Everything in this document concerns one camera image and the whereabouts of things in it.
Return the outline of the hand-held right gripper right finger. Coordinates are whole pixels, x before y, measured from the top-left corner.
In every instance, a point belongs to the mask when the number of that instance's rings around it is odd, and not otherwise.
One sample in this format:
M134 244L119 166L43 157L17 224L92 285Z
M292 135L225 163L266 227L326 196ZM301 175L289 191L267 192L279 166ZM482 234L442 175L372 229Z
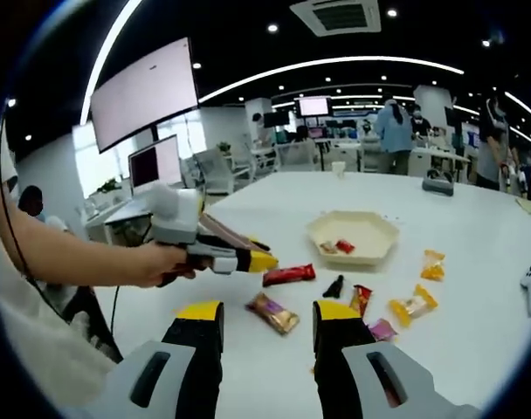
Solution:
M314 380L325 418L481 418L434 386L426 368L393 344L376 341L358 312L313 302Z

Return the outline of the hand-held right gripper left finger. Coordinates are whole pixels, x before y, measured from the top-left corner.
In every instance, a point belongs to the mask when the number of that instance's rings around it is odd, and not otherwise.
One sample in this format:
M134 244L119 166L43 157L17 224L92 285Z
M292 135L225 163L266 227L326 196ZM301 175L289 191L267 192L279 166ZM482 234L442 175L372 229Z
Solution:
M224 304L186 306L107 376L90 418L213 418L223 378Z

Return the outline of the person's left hand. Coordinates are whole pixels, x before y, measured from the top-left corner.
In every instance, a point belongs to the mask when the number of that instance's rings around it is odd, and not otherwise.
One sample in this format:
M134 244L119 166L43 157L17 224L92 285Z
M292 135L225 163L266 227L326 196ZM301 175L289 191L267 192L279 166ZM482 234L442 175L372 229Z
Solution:
M135 284L140 287L156 287L171 278L193 279L195 269L187 263L187 252L175 246L150 242L134 249L136 254Z

